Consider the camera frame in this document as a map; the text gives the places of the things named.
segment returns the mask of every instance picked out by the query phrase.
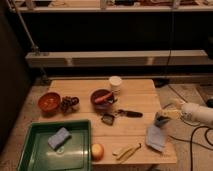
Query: dark wall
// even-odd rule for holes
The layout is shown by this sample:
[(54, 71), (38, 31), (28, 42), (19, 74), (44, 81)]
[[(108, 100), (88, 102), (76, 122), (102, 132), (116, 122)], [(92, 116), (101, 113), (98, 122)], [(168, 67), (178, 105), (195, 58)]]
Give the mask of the dark wall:
[[(28, 51), (30, 44), (16, 14), (8, 17)], [(42, 51), (202, 49), (213, 35), (213, 12), (24, 13), (23, 17)]]
[(30, 87), (24, 53), (0, 1), (0, 151), (2, 150)]
[[(10, 14), (15, 25), (15, 14)], [(42, 51), (169, 49), (170, 13), (24, 13)], [(29, 42), (16, 24), (25, 48)]]

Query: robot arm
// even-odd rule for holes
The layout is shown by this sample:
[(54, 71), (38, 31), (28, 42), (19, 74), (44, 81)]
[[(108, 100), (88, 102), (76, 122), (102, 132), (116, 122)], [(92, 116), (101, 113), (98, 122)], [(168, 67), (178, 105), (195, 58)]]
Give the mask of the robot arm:
[(196, 103), (186, 103), (178, 99), (173, 99), (172, 104), (177, 109), (162, 109), (156, 113), (156, 126), (160, 127), (171, 119), (183, 117), (186, 120), (213, 127), (213, 108), (200, 106)]

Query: purple bowl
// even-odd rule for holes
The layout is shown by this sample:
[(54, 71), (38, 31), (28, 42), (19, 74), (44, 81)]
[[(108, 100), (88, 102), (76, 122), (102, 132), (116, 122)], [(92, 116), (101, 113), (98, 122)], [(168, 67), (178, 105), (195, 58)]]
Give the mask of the purple bowl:
[(100, 111), (107, 111), (112, 106), (115, 100), (115, 97), (113, 94), (107, 100), (98, 104), (95, 103), (95, 99), (97, 99), (98, 97), (102, 97), (108, 93), (110, 93), (110, 91), (106, 89), (98, 89), (92, 93), (92, 95), (90, 96), (90, 101), (94, 109), (100, 110)]

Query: yellow banana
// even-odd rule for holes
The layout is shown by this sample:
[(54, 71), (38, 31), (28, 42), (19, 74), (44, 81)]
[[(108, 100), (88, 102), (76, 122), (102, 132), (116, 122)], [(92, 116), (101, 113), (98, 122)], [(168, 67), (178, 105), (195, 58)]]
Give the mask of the yellow banana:
[(128, 145), (128, 146), (123, 147), (119, 151), (119, 153), (117, 154), (116, 160), (119, 160), (125, 153), (127, 153), (128, 151), (130, 151), (132, 148), (134, 148), (134, 146), (132, 146), (132, 145)]
[(131, 157), (139, 148), (141, 148), (141, 143), (139, 143), (139, 146), (132, 147), (128, 151), (122, 154), (119, 158), (116, 158), (118, 163), (123, 163), (126, 161), (129, 157)]

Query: blue sponge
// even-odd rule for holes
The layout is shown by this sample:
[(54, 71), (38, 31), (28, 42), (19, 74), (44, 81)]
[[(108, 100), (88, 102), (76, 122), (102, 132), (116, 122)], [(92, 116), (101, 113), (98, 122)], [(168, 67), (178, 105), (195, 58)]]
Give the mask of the blue sponge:
[(63, 127), (48, 139), (48, 144), (53, 150), (56, 150), (70, 137), (71, 134)]

